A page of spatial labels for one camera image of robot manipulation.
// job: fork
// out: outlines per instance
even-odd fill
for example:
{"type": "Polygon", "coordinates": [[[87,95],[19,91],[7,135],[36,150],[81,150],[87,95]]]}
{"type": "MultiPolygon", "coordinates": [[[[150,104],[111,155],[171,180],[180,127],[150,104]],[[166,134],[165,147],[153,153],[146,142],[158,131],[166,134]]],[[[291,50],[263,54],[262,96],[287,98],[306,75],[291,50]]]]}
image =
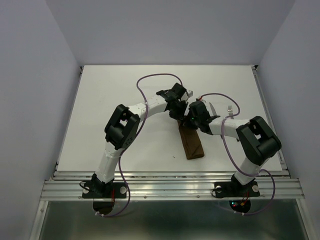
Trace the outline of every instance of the fork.
{"type": "Polygon", "coordinates": [[[233,117],[234,111],[232,110],[232,105],[229,105],[229,106],[228,106],[228,114],[229,114],[229,116],[230,116],[231,119],[235,119],[235,118],[233,117]]]}

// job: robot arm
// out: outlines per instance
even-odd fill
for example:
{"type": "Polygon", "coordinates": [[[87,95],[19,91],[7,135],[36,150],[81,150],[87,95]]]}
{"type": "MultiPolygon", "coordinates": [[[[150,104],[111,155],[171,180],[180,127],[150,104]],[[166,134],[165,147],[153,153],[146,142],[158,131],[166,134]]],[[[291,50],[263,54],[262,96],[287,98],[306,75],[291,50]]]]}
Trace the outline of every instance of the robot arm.
{"type": "Polygon", "coordinates": [[[105,132],[105,150],[97,171],[92,175],[93,191],[105,196],[111,189],[115,169],[122,153],[133,143],[137,136],[139,123],[147,118],[169,111],[169,116],[182,120],[188,106],[188,98],[193,92],[176,83],[172,89],[161,90],[146,103],[132,106],[118,105],[114,110],[105,132]]]}
{"type": "MultiPolygon", "coordinates": [[[[189,113],[184,120],[186,127],[197,129],[209,135],[222,134],[223,118],[218,116],[211,103],[197,100],[189,105],[189,113]]],[[[240,197],[252,188],[254,178],[269,158],[282,147],[280,140],[265,120],[256,116],[252,119],[227,119],[224,122],[224,135],[239,139],[245,153],[245,159],[231,178],[224,185],[217,198],[240,197]]]]}

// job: brown pouch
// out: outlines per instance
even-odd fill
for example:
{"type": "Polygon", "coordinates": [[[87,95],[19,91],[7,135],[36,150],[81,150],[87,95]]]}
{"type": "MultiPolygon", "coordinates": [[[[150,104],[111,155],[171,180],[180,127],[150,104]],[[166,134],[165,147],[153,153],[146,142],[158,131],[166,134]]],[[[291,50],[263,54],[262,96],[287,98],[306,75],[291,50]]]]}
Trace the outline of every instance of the brown pouch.
{"type": "Polygon", "coordinates": [[[182,140],[186,159],[198,159],[205,156],[197,130],[185,127],[178,121],[178,128],[182,140]]]}

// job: white tabletop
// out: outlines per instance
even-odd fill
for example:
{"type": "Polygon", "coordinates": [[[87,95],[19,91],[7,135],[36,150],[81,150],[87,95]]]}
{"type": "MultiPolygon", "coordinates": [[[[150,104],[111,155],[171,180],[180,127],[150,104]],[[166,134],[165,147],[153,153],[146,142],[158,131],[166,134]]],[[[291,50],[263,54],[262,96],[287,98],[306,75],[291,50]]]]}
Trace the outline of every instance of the white tabletop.
{"type": "MultiPolygon", "coordinates": [[[[216,92],[232,97],[241,107],[237,119],[251,119],[266,114],[250,66],[230,65],[107,65],[84,67],[70,122],[67,128],[58,171],[95,171],[105,149],[104,128],[116,106],[143,102],[136,88],[139,78],[155,73],[172,73],[193,91],[190,103],[199,95],[216,92]]],[[[177,82],[171,76],[155,76],[141,81],[147,98],[157,91],[171,88],[177,82]]],[[[207,96],[218,115],[228,115],[232,103],[221,96],[207,96]]],[[[134,143],[122,157],[123,171],[197,172],[234,171],[221,137],[198,131],[205,157],[187,160],[178,131],[177,121],[168,112],[147,119],[134,143]]],[[[227,144],[235,162],[240,165],[245,154],[234,138],[227,144]]],[[[281,171],[276,154],[264,166],[281,171]]]]}

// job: wall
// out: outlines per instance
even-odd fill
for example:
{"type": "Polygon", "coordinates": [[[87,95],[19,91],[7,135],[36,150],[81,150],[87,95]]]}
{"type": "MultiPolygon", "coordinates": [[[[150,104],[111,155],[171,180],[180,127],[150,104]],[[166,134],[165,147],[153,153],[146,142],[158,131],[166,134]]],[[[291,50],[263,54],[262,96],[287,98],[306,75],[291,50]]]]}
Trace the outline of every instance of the wall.
{"type": "Polygon", "coordinates": [[[294,0],[46,0],[85,64],[258,64],[294,0]]]}
{"type": "Polygon", "coordinates": [[[0,3],[0,239],[28,239],[79,67],[44,0],[0,3]]]}
{"type": "Polygon", "coordinates": [[[320,1],[297,0],[258,74],[290,173],[320,229],[320,1]]]}

